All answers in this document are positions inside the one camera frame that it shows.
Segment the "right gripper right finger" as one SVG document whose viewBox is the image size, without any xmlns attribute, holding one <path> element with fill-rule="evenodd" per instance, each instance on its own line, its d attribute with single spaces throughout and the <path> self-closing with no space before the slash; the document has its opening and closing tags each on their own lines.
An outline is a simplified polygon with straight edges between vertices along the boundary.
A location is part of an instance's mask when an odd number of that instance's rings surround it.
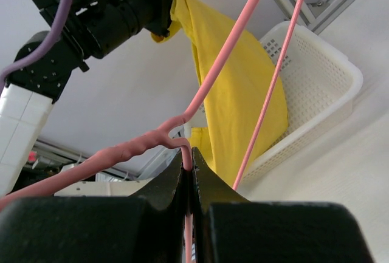
<svg viewBox="0 0 389 263">
<path fill-rule="evenodd" d="M 356 218 L 330 202 L 251 202 L 193 148 L 198 262 L 372 262 Z"/>
</svg>

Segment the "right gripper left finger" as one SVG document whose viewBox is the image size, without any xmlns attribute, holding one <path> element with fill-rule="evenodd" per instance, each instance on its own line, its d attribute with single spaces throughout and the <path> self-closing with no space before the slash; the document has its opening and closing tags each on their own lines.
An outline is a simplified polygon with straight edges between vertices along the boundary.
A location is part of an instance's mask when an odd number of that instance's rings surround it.
<svg viewBox="0 0 389 263">
<path fill-rule="evenodd" d="M 28 197 L 1 211 L 2 262 L 180 262 L 182 156 L 125 197 Z"/>
</svg>

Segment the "pink wire hanger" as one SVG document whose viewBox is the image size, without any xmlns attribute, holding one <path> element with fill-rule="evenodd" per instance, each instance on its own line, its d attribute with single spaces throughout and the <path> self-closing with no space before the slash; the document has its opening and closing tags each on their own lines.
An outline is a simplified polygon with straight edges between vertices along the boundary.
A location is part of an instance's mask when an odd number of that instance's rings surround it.
<svg viewBox="0 0 389 263">
<path fill-rule="evenodd" d="M 236 23 L 234 24 L 229 36 L 227 37 L 225 43 L 223 44 L 218 56 L 216 57 L 212 67 L 210 68 L 210 71 L 208 72 L 204 82 L 200 86 L 199 90 L 197 91 L 196 95 L 192 99 L 189 107 L 186 109 L 184 113 L 181 115 L 172 117 L 171 119 L 165 121 L 162 125 L 159 126 L 158 129 L 147 132 L 146 134 L 134 138 L 133 140 L 130 140 L 129 142 L 126 142 L 125 144 L 115 146 L 113 148 L 106 148 L 104 150 L 101 150 L 91 158 L 87 159 L 87 161 L 84 162 L 84 168 L 81 166 L 78 166 L 76 168 L 73 168 L 72 170 L 69 170 L 68 172 L 63 173 L 64 175 L 57 175 L 52 177 L 55 179 L 64 179 L 63 182 L 69 182 L 70 184 L 74 183 L 74 179 L 84 179 L 82 175 L 89 174 L 95 174 L 95 172 L 102 171 L 103 169 L 106 169 L 107 167 L 110 167 L 110 165 L 113 165 L 114 162 L 113 158 L 118 157 L 118 154 L 125 153 L 124 151 L 128 150 L 128 158 L 132 158 L 136 155 L 143 154 L 146 150 L 150 149 L 152 146 L 158 146 L 158 145 L 164 145 L 167 148 L 173 147 L 181 147 L 182 156 L 183 156 L 183 166 L 184 166 L 184 172 L 185 174 L 190 174 L 193 165 L 192 165 L 192 157 L 191 157 L 191 148 L 188 143 L 188 140 L 186 138 L 177 138 L 172 139 L 169 138 L 168 133 L 176 126 L 179 126 L 181 124 L 186 123 L 189 119 L 191 119 L 194 116 L 194 112 L 198 109 L 200 104 L 205 100 L 207 94 L 210 92 L 210 89 L 214 85 L 218 75 L 222 71 L 222 68 L 224 67 L 228 57 L 230 56 L 233 48 L 235 47 L 236 43 L 238 42 L 238 38 L 241 36 L 249 18 L 251 17 L 251 14 L 253 13 L 253 10 L 255 6 L 258 4 L 259 0 L 247 0 L 244 8 L 242 9 L 241 14 L 239 15 L 238 19 L 236 20 Z M 285 37 L 280 55 L 278 57 L 278 63 L 276 65 L 276 68 L 274 70 L 274 74 L 272 77 L 272 81 L 270 82 L 269 89 L 266 95 L 266 98 L 263 103 L 263 107 L 260 113 L 260 116 L 258 117 L 258 123 L 256 125 L 256 128 L 252 134 L 252 139 L 249 143 L 249 146 L 247 148 L 247 152 L 245 155 L 245 158 L 242 162 L 242 165 L 239 169 L 239 173 L 236 177 L 234 187 L 239 183 L 241 176 L 243 174 L 244 168 L 247 165 L 247 161 L 249 159 L 249 156 L 252 152 L 252 148 L 254 146 L 254 143 L 256 141 L 256 137 L 259 133 L 260 127 L 262 125 L 264 116 L 267 111 L 267 107 L 269 105 L 272 93 L 274 91 L 275 84 L 277 82 L 278 74 L 282 65 L 282 60 L 286 54 L 287 48 L 289 46 L 292 33 L 294 31 L 298 15 L 300 13 L 301 5 L 303 0 L 297 0 L 294 8 L 294 12 L 292 14 L 292 18 L 289 24 L 289 28 L 287 31 L 287 35 Z M 59 4 L 59 10 L 57 15 L 54 18 L 53 21 L 53 27 L 52 30 L 48 33 L 46 38 L 43 40 L 43 43 L 38 46 L 37 49 L 35 49 L 32 53 L 25 56 L 24 58 L 10 64 L 9 66 L 5 67 L 3 71 L 1 72 L 1 88 L 4 87 L 4 80 L 5 77 L 12 72 L 15 72 L 17 70 L 23 69 L 38 60 L 40 60 L 44 55 L 48 53 L 48 51 L 53 47 L 53 45 L 56 43 L 57 39 L 59 38 L 60 32 L 62 31 L 64 27 L 65 20 L 67 20 L 67 16 L 70 11 L 70 7 L 72 4 L 72 0 L 60 0 Z M 98 163 L 98 159 L 102 159 L 102 155 L 106 154 L 107 158 L 110 158 L 111 160 L 107 160 L 103 163 L 101 160 Z M 192 237 L 193 237 L 193 215 L 192 214 L 186 214 L 185 215 L 185 262 L 191 262 L 192 257 Z"/>
</svg>

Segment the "yellow trousers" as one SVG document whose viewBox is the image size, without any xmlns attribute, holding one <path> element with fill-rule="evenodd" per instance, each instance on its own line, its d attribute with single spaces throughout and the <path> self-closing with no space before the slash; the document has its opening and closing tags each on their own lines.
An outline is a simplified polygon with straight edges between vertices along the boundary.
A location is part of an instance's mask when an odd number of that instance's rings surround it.
<svg viewBox="0 0 389 263">
<path fill-rule="evenodd" d="M 200 0 L 173 0 L 170 15 L 170 33 L 183 31 L 190 40 L 202 83 L 235 22 Z M 191 128 L 191 146 L 229 185 L 238 174 L 273 73 L 274 64 L 260 42 L 243 31 L 204 100 L 207 124 Z"/>
</svg>

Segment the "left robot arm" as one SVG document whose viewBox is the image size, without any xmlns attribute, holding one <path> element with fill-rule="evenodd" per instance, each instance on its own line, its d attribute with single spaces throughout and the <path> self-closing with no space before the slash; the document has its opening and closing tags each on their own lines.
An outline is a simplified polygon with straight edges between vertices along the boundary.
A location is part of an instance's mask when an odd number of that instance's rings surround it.
<svg viewBox="0 0 389 263">
<path fill-rule="evenodd" d="M 1 194 L 11 192 L 74 69 L 146 29 L 166 37 L 173 0 L 32 0 L 50 30 L 1 71 Z"/>
</svg>

